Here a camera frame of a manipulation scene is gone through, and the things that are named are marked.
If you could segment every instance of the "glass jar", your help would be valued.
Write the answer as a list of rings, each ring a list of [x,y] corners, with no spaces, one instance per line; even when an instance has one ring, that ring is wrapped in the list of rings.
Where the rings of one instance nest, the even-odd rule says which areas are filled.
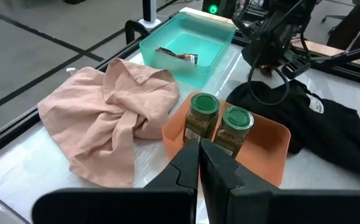
[[[253,116],[249,111],[231,106],[224,111],[213,143],[235,158],[252,126]]]
[[[201,138],[212,139],[219,117],[220,102],[215,96],[199,93],[191,98],[190,109],[186,115],[183,141]]]

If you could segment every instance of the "pink cloth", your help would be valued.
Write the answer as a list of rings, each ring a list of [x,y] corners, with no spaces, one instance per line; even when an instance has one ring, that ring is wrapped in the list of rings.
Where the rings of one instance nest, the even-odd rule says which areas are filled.
[[[79,70],[38,109],[73,173],[105,187],[131,187],[133,136],[161,139],[178,98],[168,70],[115,59],[106,74],[90,67]]]

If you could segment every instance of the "green light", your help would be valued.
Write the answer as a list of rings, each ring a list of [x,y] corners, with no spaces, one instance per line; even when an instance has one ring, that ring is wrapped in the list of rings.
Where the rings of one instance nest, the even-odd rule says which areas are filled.
[[[216,5],[210,5],[209,6],[209,13],[216,14],[219,8]]]

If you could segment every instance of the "white table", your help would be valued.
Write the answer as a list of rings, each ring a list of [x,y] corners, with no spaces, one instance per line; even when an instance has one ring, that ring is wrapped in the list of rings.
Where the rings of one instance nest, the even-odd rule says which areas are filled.
[[[135,52],[128,60],[143,63],[142,56]],[[240,47],[231,45],[215,74],[202,89],[218,98],[225,99],[239,84],[247,79],[250,65],[240,55]],[[275,87],[281,85],[277,75],[261,80]],[[334,77],[316,70],[309,70],[297,78],[313,92],[335,100],[359,111],[360,84]],[[197,89],[179,84],[181,99]],[[160,141],[136,141],[135,187],[142,187],[152,180],[168,163]],[[69,161],[50,138],[42,123],[38,123],[22,136],[0,150],[0,199],[31,221],[33,203],[43,194],[66,187],[98,187],[69,172]],[[283,189],[360,189],[360,176],[336,167],[303,149],[298,155],[288,158]],[[197,222],[208,223],[206,207],[199,197]]]

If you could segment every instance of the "orange plastic bin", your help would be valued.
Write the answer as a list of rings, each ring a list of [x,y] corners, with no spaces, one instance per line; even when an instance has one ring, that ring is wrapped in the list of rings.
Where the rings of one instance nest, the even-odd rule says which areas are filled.
[[[184,144],[182,134],[186,113],[189,110],[191,98],[195,94],[198,92],[191,93],[184,100],[162,130],[163,143],[170,159],[179,152]],[[229,103],[220,100],[219,121],[224,109],[229,106],[231,106]],[[257,114],[253,114],[253,118],[255,123],[235,159],[261,178],[278,187],[282,182],[291,132],[284,125]]]

